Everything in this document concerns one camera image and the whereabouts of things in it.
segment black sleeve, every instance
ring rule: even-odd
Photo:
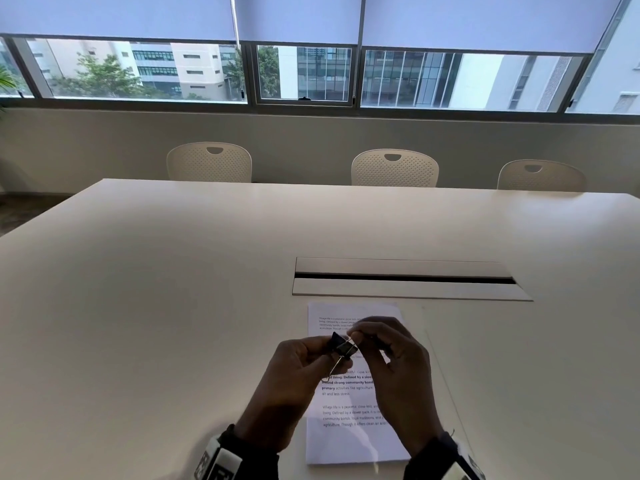
[[[278,459],[276,452],[252,446],[234,435],[234,425],[220,435],[220,447],[242,458],[234,480],[278,480]]]
[[[432,439],[414,456],[404,469],[404,480],[442,480],[455,462],[458,462],[469,480],[483,480],[458,453],[458,446],[444,433]]]

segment chair handle hole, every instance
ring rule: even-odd
[[[524,165],[524,169],[529,173],[537,173],[542,170],[542,165]]]

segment document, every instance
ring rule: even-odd
[[[309,303],[309,336],[344,335],[358,320],[370,316],[396,317],[389,303]],[[320,382],[307,410],[307,464],[365,463],[409,460],[396,432],[382,418],[371,373],[364,357],[351,357],[347,374]]]

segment table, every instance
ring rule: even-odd
[[[640,200],[103,180],[0,239],[0,477],[190,477],[282,339],[296,257],[498,261],[533,302],[393,299],[491,479],[633,478]],[[402,465],[283,479],[400,478]]]

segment person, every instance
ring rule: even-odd
[[[427,350],[391,317],[361,320],[348,336],[369,365],[382,416],[411,456],[404,479],[443,478],[460,455],[436,411]],[[278,453],[291,442],[316,387],[338,359],[326,349],[329,339],[308,337],[278,345],[244,413],[218,439],[220,448],[242,459],[235,480],[277,480]],[[343,374],[352,365],[343,360],[333,373]],[[464,475],[483,478],[465,470],[456,480]]]

